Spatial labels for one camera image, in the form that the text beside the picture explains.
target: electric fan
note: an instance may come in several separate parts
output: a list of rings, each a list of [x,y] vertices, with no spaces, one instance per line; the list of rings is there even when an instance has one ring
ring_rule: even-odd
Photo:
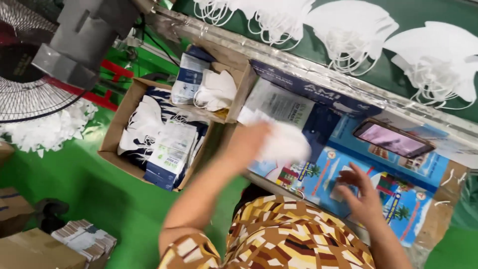
[[[56,25],[18,1],[0,3],[0,124],[51,115],[86,93],[78,88],[72,91],[73,87],[31,64],[41,44],[49,43],[56,29]]]

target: smartphone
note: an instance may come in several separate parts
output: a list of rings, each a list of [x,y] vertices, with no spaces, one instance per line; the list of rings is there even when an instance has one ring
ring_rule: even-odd
[[[375,119],[362,122],[353,135],[407,159],[415,159],[436,149],[426,140]]]

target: human arm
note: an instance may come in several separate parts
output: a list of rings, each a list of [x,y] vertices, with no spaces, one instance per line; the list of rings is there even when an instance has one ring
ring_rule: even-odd
[[[267,123],[236,128],[228,148],[220,150],[170,208],[159,235],[161,256],[170,243],[203,231],[211,219],[218,195],[256,158],[269,133]]]
[[[382,204],[370,178],[357,165],[350,163],[352,171],[341,171],[340,183],[355,185],[361,193],[357,198],[347,186],[338,186],[352,211],[370,234],[371,253],[378,269],[411,269],[403,247],[382,215]]]

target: human hand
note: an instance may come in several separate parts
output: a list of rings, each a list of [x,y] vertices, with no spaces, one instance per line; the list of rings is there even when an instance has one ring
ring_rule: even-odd
[[[346,183],[357,186],[361,197],[357,196],[345,185],[338,186],[339,192],[352,211],[352,217],[362,223],[367,229],[374,229],[383,225],[385,219],[382,214],[382,203],[377,191],[372,186],[372,182],[367,174],[356,164],[350,163],[352,171],[340,171],[339,183]]]
[[[250,126],[237,126],[227,148],[219,154],[219,159],[228,167],[240,172],[258,157],[266,137],[271,133],[269,123],[256,123]]]

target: patterned shirt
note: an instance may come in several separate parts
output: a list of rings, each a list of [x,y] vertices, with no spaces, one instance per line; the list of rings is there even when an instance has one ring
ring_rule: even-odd
[[[203,234],[169,245],[159,269],[375,268],[365,244],[345,224],[304,202],[258,198],[234,217],[224,261]]]

